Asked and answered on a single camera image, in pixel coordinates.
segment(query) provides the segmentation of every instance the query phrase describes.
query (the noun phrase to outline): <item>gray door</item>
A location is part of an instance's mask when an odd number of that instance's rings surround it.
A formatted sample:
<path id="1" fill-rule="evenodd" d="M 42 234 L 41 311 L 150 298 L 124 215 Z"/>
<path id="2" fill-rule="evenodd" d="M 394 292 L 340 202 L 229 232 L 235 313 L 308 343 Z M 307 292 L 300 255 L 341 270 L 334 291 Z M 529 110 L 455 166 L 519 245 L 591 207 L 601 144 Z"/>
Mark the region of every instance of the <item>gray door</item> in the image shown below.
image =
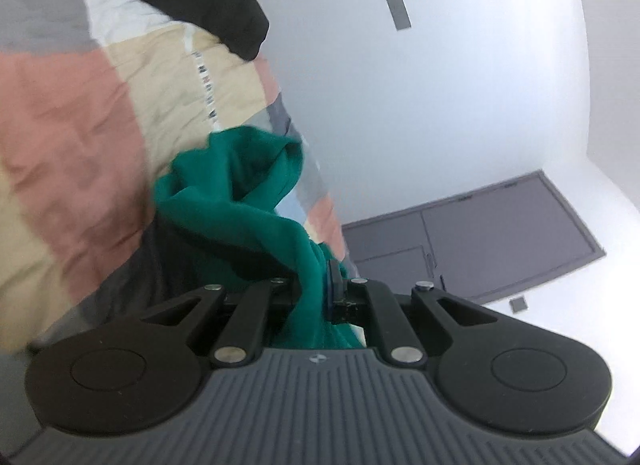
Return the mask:
<path id="1" fill-rule="evenodd" d="M 543 172 L 345 226 L 360 275 L 410 293 L 435 279 L 485 303 L 604 255 Z"/>

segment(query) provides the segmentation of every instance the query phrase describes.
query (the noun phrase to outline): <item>green garment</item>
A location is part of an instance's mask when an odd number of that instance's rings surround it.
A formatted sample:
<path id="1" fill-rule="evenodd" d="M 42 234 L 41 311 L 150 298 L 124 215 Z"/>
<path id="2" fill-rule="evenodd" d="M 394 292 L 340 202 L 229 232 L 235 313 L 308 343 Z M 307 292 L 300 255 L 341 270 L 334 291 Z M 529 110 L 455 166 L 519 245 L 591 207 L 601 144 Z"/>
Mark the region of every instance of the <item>green garment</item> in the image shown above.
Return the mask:
<path id="1" fill-rule="evenodd" d="M 180 153 L 170 173 L 158 179 L 156 208 L 184 232 L 201 284 L 249 283 L 220 244 L 270 254 L 298 275 L 302 295 L 274 345 L 361 347 L 350 326 L 332 325 L 322 316 L 329 250 L 311 241 L 302 225 L 274 212 L 298 181 L 302 163 L 302 147 L 292 138 L 247 126 L 212 134 L 208 148 Z M 251 267 L 252 260 L 245 257 L 242 263 Z"/>

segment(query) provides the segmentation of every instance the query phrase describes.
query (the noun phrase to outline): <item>silver screw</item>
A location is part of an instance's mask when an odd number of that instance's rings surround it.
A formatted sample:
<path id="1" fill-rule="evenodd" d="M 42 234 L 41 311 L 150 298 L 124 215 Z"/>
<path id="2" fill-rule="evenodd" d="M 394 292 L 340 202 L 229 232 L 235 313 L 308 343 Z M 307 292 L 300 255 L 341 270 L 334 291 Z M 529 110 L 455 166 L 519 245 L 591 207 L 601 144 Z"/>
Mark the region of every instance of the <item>silver screw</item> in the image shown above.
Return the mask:
<path id="1" fill-rule="evenodd" d="M 429 291 L 435 288 L 435 285 L 430 281 L 418 281 L 417 283 L 415 283 L 415 288 L 417 288 L 419 291 Z"/>
<path id="2" fill-rule="evenodd" d="M 420 362 L 424 354 L 412 346 L 401 346 L 394 348 L 391 352 L 391 358 L 403 364 L 414 364 Z"/>
<path id="3" fill-rule="evenodd" d="M 246 358 L 246 351 L 236 346 L 223 346 L 218 348 L 213 356 L 220 362 L 237 364 Z"/>

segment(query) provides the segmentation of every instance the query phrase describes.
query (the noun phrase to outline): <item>beige fabric patch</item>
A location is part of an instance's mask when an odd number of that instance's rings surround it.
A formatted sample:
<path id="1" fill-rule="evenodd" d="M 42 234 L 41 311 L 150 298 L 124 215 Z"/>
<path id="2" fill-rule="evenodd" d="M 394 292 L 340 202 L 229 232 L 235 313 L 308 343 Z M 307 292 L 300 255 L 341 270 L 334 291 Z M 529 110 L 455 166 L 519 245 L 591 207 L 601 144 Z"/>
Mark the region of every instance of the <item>beige fabric patch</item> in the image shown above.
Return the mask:
<path id="1" fill-rule="evenodd" d="M 216 111 L 223 129 L 240 126 L 267 107 L 253 62 L 230 53 L 218 38 L 199 28 L 193 35 L 193 47 L 202 52 L 213 79 Z"/>
<path id="2" fill-rule="evenodd" d="M 205 147 L 212 132 L 205 89 L 186 45 L 186 27 L 167 26 L 104 51 L 129 84 L 153 185 L 178 153 Z"/>
<path id="3" fill-rule="evenodd" d="M 0 350 L 16 352 L 73 307 L 49 247 L 25 224 L 0 168 Z"/>

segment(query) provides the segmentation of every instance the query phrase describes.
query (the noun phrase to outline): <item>white fabric patch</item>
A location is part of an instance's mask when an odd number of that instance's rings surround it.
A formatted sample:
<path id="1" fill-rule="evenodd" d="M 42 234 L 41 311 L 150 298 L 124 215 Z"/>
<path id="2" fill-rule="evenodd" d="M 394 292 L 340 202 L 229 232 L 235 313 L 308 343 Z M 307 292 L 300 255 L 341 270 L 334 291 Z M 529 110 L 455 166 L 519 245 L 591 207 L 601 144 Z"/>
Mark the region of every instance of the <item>white fabric patch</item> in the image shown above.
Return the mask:
<path id="1" fill-rule="evenodd" d="M 84 0 L 91 36 L 101 46 L 180 24 L 140 0 Z"/>

